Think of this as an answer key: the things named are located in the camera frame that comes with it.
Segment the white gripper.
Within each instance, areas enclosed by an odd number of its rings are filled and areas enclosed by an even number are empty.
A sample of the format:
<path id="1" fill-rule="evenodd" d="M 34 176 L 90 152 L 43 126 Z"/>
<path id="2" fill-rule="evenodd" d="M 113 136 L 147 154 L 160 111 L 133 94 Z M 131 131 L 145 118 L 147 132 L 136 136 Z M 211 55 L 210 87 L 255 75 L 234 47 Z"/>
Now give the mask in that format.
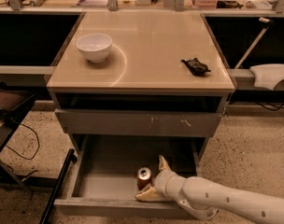
<path id="1" fill-rule="evenodd" d="M 146 203 L 167 202 L 181 198 L 181 190 L 186 178 L 171 171 L 163 155 L 159 156 L 158 169 L 160 172 L 155 178 L 154 185 L 147 184 L 135 195 L 138 201 Z"/>

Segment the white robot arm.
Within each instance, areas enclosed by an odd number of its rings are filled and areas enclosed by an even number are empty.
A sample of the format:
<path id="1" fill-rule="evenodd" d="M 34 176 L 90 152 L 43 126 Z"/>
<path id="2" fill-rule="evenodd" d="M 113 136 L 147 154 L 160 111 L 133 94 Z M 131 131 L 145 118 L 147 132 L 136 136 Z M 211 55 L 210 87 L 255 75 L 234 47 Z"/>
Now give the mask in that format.
<path id="1" fill-rule="evenodd" d="M 135 198 L 140 202 L 173 201 L 199 220 L 212 219 L 219 209 L 255 224 L 284 224 L 284 199 L 223 186 L 199 176 L 175 173 L 159 156 L 159 173 Z"/>

